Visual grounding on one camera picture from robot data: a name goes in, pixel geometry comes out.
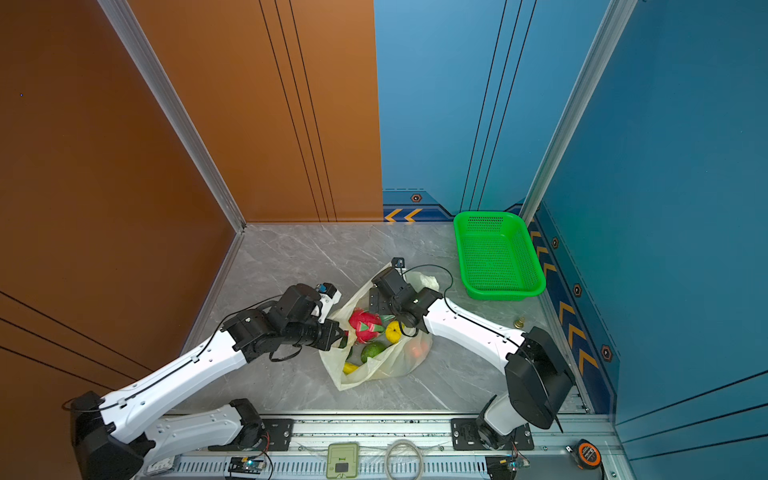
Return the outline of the yellow translucent plastic bag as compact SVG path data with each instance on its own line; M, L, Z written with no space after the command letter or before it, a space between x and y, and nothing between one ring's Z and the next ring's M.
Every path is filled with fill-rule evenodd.
M433 338L431 334L400 324L403 333L401 341L397 344L390 344L385 338L385 332L382 333L372 341L385 343L388 348L380 355L369 359L367 363L363 364L360 360L360 353L364 346L372 341L366 344L358 343L355 331L349 325L349 318L355 309L362 309L368 312L368 296L371 287L371 280L368 280L350 300L330 315L330 318L337 321L346 332L346 337L335 343L330 350L322 351L320 358L332 383L339 391L350 390L373 380L404 377L411 374L425 361L429 354L419 365L414 365L412 361L407 359L405 347L412 339L428 342L430 350L432 348ZM395 321L391 315L380 317L385 330L390 322ZM356 364L359 366L359 369L349 375L345 375L343 373L345 362Z

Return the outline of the green plastic mesh basket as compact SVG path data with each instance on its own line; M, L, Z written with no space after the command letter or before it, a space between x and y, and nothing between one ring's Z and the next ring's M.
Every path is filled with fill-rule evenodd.
M465 211L453 225L461 280L471 298L522 301L545 290L545 274L519 216Z

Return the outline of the yellow lemon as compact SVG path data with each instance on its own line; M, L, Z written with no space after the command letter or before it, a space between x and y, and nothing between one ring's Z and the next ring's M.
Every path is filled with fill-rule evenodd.
M390 322L385 330L385 338L390 344L397 344L401 341L403 333L398 321Z

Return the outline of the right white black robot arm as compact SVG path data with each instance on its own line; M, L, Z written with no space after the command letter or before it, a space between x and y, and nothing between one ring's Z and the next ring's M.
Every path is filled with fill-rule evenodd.
M480 442L506 449L525 425L549 429L576 385L550 334L539 327L508 328L471 313L429 287L416 288L394 267L372 278L372 305L402 323L451 340L501 371L507 393L489 400L475 420Z

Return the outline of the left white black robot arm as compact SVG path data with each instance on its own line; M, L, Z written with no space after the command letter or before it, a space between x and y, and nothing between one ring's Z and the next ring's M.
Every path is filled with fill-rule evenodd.
M122 389L73 399L71 443L85 479L132 479L149 465L207 447L265 445L264 421L247 399L198 414L170 410L226 374L272 357L283 345L328 351L344 331L329 319L340 292L330 283L295 284L278 299L227 315L202 344Z

